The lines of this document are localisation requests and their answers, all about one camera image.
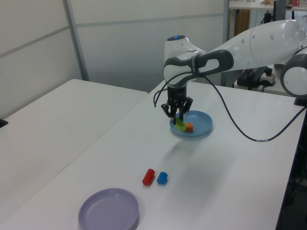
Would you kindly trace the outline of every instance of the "lavender plate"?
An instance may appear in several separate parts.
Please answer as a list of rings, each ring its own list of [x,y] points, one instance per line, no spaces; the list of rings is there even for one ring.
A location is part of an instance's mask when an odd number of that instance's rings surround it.
[[[139,215],[135,196],[121,188],[109,188],[89,197],[79,210],[83,230],[128,230]]]

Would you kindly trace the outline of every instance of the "plate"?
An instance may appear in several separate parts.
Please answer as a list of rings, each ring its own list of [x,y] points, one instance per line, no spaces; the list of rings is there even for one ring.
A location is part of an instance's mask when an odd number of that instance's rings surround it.
[[[181,136],[185,137],[199,137],[205,134],[208,134],[212,130],[213,121],[212,118],[201,111],[190,110],[183,115],[184,122],[191,122],[193,124],[193,132],[180,132],[172,123],[172,120],[169,121],[171,130]]]
[[[81,206],[78,220],[83,230],[128,230],[139,215],[135,196],[121,188],[95,193]]]

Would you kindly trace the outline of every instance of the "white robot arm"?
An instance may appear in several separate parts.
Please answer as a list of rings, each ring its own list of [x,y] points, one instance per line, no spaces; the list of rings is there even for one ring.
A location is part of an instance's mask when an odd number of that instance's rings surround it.
[[[258,68],[287,61],[281,73],[284,89],[296,98],[307,98],[307,37],[294,21],[277,21],[256,26],[206,53],[185,36],[165,43],[163,75],[168,83],[168,101],[162,105],[170,117],[189,111],[188,82],[223,71]]]

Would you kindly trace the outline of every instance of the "orange block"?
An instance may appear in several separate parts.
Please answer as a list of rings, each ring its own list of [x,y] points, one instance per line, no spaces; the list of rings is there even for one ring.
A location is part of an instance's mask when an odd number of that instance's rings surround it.
[[[191,122],[187,122],[185,123],[186,125],[186,131],[185,132],[189,132],[189,133],[192,133],[194,130],[193,130],[193,124]]]

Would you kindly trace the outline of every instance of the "white table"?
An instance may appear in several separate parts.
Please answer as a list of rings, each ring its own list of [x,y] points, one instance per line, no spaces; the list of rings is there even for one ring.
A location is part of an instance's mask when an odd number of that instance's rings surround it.
[[[0,223],[146,95],[71,80],[7,117],[0,129]]]
[[[231,0],[229,1],[229,9],[241,9],[241,10],[273,10],[273,5],[260,4],[263,0],[246,1],[246,0]],[[287,11],[307,11],[307,7],[294,6]]]
[[[270,138],[301,109],[294,98],[218,87],[237,124]],[[190,83],[193,110],[213,118],[213,132],[187,140],[172,134],[151,92],[2,225],[0,230],[77,230],[78,211],[93,193],[124,188],[137,197],[138,230],[274,230],[304,114],[278,138],[256,143],[231,123],[210,85]],[[166,102],[166,93],[158,105]],[[142,185],[147,169],[169,175]]]

